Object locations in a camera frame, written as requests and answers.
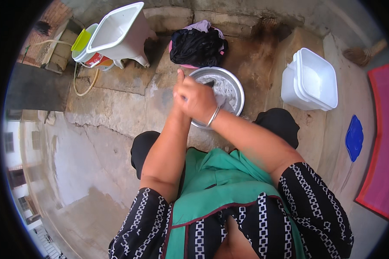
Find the broom handle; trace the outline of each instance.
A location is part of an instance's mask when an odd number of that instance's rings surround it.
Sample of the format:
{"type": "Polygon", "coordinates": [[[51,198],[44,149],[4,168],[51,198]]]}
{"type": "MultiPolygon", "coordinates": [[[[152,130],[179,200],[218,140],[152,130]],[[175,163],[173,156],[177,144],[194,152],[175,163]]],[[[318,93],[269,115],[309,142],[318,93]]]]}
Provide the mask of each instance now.
{"type": "Polygon", "coordinates": [[[372,56],[381,52],[384,48],[387,47],[387,42],[385,39],[381,39],[378,43],[374,44],[374,46],[370,49],[370,53],[372,56]]]}

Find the black pants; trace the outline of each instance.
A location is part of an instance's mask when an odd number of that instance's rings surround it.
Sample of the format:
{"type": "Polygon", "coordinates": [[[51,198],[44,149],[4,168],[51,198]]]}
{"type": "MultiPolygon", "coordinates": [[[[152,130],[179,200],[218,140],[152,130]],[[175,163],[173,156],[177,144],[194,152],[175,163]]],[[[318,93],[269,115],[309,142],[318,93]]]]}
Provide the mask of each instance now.
{"type": "MultiPolygon", "coordinates": [[[[261,112],[254,123],[270,130],[283,138],[293,148],[298,147],[297,132],[300,127],[295,123],[291,114],[281,108],[273,108],[261,112]]],[[[137,178],[141,178],[141,170],[150,148],[156,142],[159,132],[146,131],[136,136],[131,147],[131,165],[137,170],[137,178]]]]}

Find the metal basin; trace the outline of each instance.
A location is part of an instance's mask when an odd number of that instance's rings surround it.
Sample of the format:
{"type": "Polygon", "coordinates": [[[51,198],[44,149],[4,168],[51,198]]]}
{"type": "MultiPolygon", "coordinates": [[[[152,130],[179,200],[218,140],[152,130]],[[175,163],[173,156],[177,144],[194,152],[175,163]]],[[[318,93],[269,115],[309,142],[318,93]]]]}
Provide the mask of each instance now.
{"type": "MultiPolygon", "coordinates": [[[[197,82],[205,84],[214,81],[213,91],[215,95],[223,95],[227,102],[233,108],[233,113],[239,116],[244,108],[245,95],[239,80],[231,72],[218,67],[205,67],[193,71],[189,76],[193,77],[197,82]]],[[[196,127],[211,130],[201,122],[192,120],[192,125],[196,127]]]]}

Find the green apron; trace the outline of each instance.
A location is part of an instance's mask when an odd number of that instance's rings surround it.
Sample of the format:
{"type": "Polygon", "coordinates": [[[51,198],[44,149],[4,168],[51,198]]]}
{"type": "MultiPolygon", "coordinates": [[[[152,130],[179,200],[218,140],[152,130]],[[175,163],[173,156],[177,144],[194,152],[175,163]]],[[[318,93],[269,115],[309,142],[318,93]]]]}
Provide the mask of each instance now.
{"type": "MultiPolygon", "coordinates": [[[[262,192],[268,196],[280,197],[272,185],[270,175],[255,166],[240,151],[235,150],[228,154],[220,148],[215,148],[204,153],[189,148],[181,196],[173,206],[169,223],[171,227],[169,225],[166,247],[163,250],[166,252],[165,258],[184,258],[187,238],[185,231],[188,225],[216,213],[226,204],[254,202],[262,192]]],[[[300,232],[292,218],[289,219],[296,257],[304,259],[300,232]]]]}

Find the shirt sleeve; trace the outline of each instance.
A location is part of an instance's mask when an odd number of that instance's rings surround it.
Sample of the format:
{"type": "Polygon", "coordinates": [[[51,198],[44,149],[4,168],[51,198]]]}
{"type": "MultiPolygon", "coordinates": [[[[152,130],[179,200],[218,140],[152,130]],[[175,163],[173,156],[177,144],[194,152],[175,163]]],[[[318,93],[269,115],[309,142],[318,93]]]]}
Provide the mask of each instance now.
{"type": "Polygon", "coordinates": [[[308,258],[349,258],[353,233],[347,215],[323,180],[306,163],[287,168],[278,183],[301,234],[308,258]]]}
{"type": "Polygon", "coordinates": [[[135,197],[118,234],[109,244],[110,259],[152,258],[164,245],[169,206],[158,192],[142,188],[135,197]]]}

